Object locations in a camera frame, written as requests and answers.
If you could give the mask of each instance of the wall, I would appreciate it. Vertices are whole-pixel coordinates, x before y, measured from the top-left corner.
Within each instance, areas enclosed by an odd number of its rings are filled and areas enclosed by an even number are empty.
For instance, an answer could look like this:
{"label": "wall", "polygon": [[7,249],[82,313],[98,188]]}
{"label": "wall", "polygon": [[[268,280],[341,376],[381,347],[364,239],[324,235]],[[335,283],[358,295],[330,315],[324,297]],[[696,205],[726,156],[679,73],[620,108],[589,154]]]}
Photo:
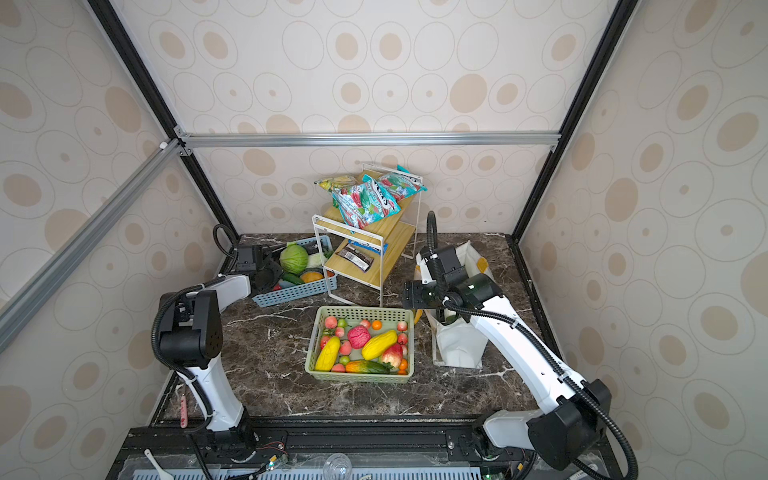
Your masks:
{"label": "wall", "polygon": [[762,478],[768,3],[646,2],[522,241],[641,478]]}
{"label": "wall", "polygon": [[[548,153],[545,145],[201,148],[197,158],[240,232],[311,232],[312,215],[331,205],[313,182],[368,163],[425,177],[419,231],[433,209],[443,232],[511,233]],[[417,208],[404,213],[411,224]]]}
{"label": "wall", "polygon": [[243,133],[558,130],[615,2],[113,3],[181,125]]}
{"label": "wall", "polygon": [[215,219],[173,160],[0,354],[0,478],[104,478],[167,378],[160,296],[210,279]]}
{"label": "wall", "polygon": [[0,306],[165,136],[90,15],[0,4]]}

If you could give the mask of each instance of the marble countertop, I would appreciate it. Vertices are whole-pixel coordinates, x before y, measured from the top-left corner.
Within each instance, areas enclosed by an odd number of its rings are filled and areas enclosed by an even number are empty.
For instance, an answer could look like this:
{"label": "marble countertop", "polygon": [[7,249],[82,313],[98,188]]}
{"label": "marble countertop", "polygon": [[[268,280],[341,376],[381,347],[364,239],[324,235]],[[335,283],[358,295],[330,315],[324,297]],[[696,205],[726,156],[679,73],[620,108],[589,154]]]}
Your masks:
{"label": "marble countertop", "polygon": [[[246,235],[248,243],[275,244],[312,234]],[[341,238],[333,237],[337,246]],[[528,296],[506,238],[499,233],[444,233],[440,244],[470,240],[488,260],[504,294],[520,317],[539,333]],[[419,235],[417,247],[423,245]],[[401,257],[384,284],[384,306],[402,307],[403,283],[413,278],[414,262]],[[336,293],[359,305],[378,306],[378,291],[339,279]],[[429,322],[415,325],[414,374],[406,384],[320,382],[304,372],[307,347],[318,306],[338,304],[315,295],[259,308],[241,300],[221,315],[224,332],[222,363],[237,398],[250,415],[471,415],[499,409],[535,409],[528,387],[501,353],[488,343],[483,369],[456,369],[432,364]],[[162,418],[176,419],[180,390],[171,396]],[[190,402],[190,416],[200,416]]]}

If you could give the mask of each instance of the blue plastic basket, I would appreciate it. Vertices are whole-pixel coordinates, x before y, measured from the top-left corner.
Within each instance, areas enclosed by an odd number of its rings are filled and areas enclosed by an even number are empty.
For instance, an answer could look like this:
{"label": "blue plastic basket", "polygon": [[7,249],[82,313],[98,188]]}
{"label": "blue plastic basket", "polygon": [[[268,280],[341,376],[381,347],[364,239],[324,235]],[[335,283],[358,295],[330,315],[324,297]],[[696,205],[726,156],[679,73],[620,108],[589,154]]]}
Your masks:
{"label": "blue plastic basket", "polygon": [[[310,243],[315,243],[315,237],[305,238],[304,240],[298,240],[296,243],[298,243],[299,245],[308,245]],[[320,235],[320,243],[322,243],[323,247],[325,247],[326,249],[328,250],[332,249],[331,239],[327,235]],[[328,284],[331,290],[336,289],[336,275],[328,279]],[[314,282],[304,283],[302,285],[292,286],[290,288],[283,288],[281,290],[277,290],[274,292],[262,293],[261,295],[256,295],[253,298],[253,301],[256,302],[258,306],[272,306],[272,305],[277,305],[279,303],[285,303],[291,300],[304,298],[305,296],[312,296],[312,295],[317,295],[318,293],[325,293],[325,292],[326,292],[326,281],[325,279],[323,279],[323,280],[315,280]]]}

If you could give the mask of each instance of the green plastic basket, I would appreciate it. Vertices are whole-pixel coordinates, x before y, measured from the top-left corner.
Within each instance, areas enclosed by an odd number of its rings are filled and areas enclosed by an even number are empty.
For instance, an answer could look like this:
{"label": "green plastic basket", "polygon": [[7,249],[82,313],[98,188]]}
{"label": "green plastic basket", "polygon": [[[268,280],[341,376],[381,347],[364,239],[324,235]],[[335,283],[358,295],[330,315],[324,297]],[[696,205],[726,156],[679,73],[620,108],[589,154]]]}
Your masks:
{"label": "green plastic basket", "polygon": [[[361,320],[380,320],[381,330],[369,329],[371,335],[379,335],[388,330],[397,329],[397,322],[408,322],[408,375],[386,375],[381,373],[337,373],[316,372],[315,363],[320,354],[320,340],[323,338],[325,320],[329,316],[343,318],[350,328],[358,326]],[[359,349],[354,349],[349,355],[352,360],[362,360]],[[334,380],[337,382],[375,382],[375,383],[407,383],[413,376],[413,312],[400,308],[379,308],[376,306],[321,306],[315,315],[315,326],[312,329],[310,347],[306,350],[304,370],[318,380]]]}

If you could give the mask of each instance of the cabbage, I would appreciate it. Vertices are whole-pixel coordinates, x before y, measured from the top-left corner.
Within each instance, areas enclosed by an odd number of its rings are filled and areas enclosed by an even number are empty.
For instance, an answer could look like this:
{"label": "cabbage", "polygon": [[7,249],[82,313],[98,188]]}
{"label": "cabbage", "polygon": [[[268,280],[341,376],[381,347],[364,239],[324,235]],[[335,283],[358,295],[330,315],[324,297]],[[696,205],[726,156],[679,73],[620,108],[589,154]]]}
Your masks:
{"label": "cabbage", "polygon": [[286,272],[298,275],[306,269],[309,258],[304,247],[293,243],[280,253],[280,265]]}

